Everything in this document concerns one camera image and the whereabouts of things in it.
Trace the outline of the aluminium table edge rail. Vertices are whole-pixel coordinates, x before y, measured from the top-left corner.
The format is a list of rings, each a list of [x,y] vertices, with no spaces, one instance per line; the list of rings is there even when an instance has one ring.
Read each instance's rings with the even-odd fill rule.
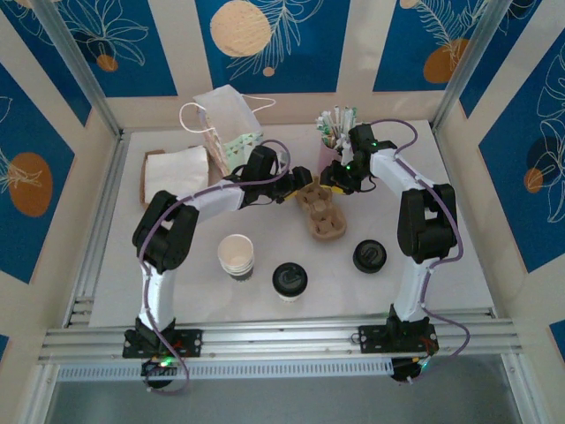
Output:
[[[113,149],[86,250],[65,310],[63,328],[86,326],[90,321],[130,139],[131,135],[122,131]]]

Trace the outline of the brown cardboard cup carrier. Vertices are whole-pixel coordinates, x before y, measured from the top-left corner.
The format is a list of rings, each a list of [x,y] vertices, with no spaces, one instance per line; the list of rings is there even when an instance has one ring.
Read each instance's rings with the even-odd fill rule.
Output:
[[[311,183],[296,198],[305,214],[307,230],[315,240],[330,242],[344,235],[347,222],[342,210],[334,204],[330,189]]]

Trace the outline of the aluminium frame leg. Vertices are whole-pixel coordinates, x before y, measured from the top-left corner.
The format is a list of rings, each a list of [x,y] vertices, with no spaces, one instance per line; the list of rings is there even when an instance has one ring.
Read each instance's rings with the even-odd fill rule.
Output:
[[[37,365],[27,385],[19,424],[45,424],[60,366]]]
[[[548,424],[538,385],[524,354],[503,353],[501,360],[523,424]]]

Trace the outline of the aluminium frame post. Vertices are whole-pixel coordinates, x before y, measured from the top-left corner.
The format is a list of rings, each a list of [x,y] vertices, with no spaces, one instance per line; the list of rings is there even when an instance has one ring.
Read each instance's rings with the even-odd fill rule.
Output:
[[[108,130],[119,139],[122,128],[117,122],[100,84],[75,42],[72,33],[64,23],[56,6],[50,0],[29,0],[32,9],[45,32],[71,72],[82,93],[98,113]]]
[[[446,124],[451,110],[456,105],[461,93],[475,72],[480,59],[493,39],[511,3],[512,0],[489,0],[486,4],[485,13],[479,19],[467,48],[451,80],[447,84],[445,93],[433,115],[431,129],[434,136],[438,135],[441,128]]]

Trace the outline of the white paper bag with handles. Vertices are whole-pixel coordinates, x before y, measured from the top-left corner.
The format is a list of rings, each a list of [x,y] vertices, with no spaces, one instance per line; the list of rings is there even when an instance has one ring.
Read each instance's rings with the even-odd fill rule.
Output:
[[[243,95],[224,85],[183,104],[178,120],[187,132],[204,137],[207,152],[219,171],[227,176],[247,163],[252,150],[263,141],[263,129],[256,113],[275,105],[272,98]],[[196,109],[199,129],[184,122],[186,108]]]

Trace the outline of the stack of white paper cups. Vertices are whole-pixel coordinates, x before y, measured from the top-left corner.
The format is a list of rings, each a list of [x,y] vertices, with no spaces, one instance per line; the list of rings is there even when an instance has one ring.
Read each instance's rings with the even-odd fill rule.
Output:
[[[242,234],[231,234],[217,248],[222,269],[236,281],[246,281],[253,273],[254,250],[252,241]]]

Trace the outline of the black plastic cup lid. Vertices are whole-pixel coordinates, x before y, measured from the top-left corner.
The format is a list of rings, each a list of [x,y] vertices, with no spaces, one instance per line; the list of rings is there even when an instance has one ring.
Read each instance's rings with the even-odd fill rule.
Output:
[[[294,298],[305,291],[308,275],[301,265],[295,262],[285,262],[275,269],[272,283],[279,295]]]

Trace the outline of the long aluminium frame rail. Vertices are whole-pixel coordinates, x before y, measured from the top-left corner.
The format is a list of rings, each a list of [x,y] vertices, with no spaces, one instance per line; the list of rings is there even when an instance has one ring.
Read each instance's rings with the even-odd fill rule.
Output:
[[[435,321],[441,356],[521,353],[514,323],[479,311],[451,315],[451,323]],[[297,360],[357,358],[351,337],[361,325],[382,324],[383,314],[305,320],[200,323],[202,360]],[[118,362],[123,327],[50,329],[38,360],[42,364]]]

